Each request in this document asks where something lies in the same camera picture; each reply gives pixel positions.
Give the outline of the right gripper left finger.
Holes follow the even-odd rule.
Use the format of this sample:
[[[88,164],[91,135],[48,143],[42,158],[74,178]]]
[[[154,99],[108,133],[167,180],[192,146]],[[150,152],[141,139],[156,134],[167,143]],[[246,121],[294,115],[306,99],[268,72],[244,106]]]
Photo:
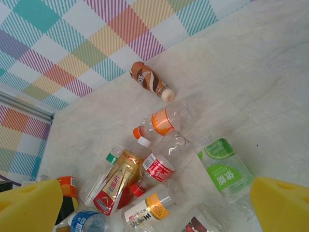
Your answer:
[[[62,202],[56,179],[1,192],[0,232],[52,232]]]

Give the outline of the clear bottle red label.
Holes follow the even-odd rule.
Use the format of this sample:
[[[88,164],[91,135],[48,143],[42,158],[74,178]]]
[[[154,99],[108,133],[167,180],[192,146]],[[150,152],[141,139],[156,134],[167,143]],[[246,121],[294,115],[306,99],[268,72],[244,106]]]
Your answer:
[[[181,166],[191,145],[190,141],[178,134],[164,137],[143,161],[138,180],[131,187],[133,195],[139,197],[170,178]]]

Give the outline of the bottle red white label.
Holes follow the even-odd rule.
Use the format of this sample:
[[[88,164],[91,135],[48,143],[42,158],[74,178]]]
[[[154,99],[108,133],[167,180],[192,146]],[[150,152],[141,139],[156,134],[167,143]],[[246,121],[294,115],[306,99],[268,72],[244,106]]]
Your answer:
[[[192,216],[182,227],[181,232],[222,232],[222,226],[212,217]]]

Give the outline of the clear bottle green cap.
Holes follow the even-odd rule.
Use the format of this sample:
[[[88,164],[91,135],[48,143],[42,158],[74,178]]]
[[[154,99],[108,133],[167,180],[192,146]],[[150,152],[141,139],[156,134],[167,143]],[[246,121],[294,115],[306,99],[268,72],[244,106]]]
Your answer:
[[[91,175],[86,179],[79,191],[79,197],[86,207],[93,207],[93,199],[99,193],[100,186],[108,176],[108,173],[119,159],[123,148],[118,144],[114,145],[103,162],[97,164]]]

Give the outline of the gold red energy drink bottle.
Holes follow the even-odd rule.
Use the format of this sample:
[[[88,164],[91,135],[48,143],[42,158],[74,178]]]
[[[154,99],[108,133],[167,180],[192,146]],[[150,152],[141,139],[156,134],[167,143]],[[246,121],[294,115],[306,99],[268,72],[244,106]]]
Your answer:
[[[130,188],[149,154],[150,145],[151,141],[140,137],[131,148],[123,150],[93,199],[93,204],[102,214],[109,217],[129,203],[133,195]]]

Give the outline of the aluminium frame post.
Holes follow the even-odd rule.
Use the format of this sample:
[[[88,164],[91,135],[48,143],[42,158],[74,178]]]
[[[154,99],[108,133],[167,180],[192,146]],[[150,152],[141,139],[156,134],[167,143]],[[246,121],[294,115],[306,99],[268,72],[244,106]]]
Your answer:
[[[11,93],[2,91],[0,89],[0,103],[9,106],[14,110],[21,113],[33,116],[36,119],[41,119],[42,121],[52,124],[55,113],[45,110],[42,106],[35,106],[27,103],[23,100],[15,98]]]

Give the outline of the clear bottle yellow white label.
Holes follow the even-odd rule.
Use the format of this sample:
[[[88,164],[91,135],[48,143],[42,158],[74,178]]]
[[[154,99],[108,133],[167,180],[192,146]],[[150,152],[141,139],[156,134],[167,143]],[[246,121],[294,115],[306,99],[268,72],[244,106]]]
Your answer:
[[[185,202],[183,188],[172,179],[147,191],[132,186],[136,197],[122,209],[123,232],[157,232],[157,223],[176,212]]]

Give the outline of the brown coffee drink bottle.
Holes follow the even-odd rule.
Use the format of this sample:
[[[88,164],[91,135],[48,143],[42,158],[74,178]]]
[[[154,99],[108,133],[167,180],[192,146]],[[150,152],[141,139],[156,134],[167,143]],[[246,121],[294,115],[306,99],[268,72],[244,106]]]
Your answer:
[[[144,89],[155,93],[165,102],[174,100],[175,92],[163,82],[155,71],[142,61],[137,61],[132,65],[130,75]]]

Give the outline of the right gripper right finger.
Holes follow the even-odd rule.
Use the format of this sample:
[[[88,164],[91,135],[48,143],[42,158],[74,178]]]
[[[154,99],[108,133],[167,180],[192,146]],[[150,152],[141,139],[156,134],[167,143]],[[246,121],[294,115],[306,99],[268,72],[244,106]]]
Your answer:
[[[256,177],[250,198],[263,232],[309,232],[309,187]]]

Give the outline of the clear bottle orange label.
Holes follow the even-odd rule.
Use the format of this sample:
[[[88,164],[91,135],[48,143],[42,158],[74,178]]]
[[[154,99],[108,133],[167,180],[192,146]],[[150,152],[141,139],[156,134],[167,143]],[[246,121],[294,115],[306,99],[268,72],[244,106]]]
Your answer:
[[[144,137],[153,140],[173,131],[185,131],[194,122],[195,113],[189,101],[173,103],[150,116],[145,117],[133,130],[136,139]]]

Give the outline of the clear bottle blue label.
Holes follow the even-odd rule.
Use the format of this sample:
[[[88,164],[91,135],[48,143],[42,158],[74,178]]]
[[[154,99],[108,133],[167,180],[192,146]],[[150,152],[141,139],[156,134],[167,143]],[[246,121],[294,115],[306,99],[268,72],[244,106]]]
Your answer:
[[[92,210],[82,210],[68,217],[70,232],[108,232],[108,218]]]

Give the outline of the dark drink bottle orange label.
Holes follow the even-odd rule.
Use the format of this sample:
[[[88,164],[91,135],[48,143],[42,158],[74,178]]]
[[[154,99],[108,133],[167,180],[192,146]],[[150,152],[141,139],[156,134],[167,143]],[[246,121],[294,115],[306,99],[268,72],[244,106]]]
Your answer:
[[[76,178],[74,176],[63,176],[57,180],[63,193],[63,201],[57,220],[62,221],[78,208]]]

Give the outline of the clear bottle lime green label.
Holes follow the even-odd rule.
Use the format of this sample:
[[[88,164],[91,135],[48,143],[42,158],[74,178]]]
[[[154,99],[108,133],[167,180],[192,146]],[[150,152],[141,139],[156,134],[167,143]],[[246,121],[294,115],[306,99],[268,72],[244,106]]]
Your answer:
[[[254,176],[229,141],[205,136],[194,142],[194,149],[224,201],[252,218],[250,190]]]

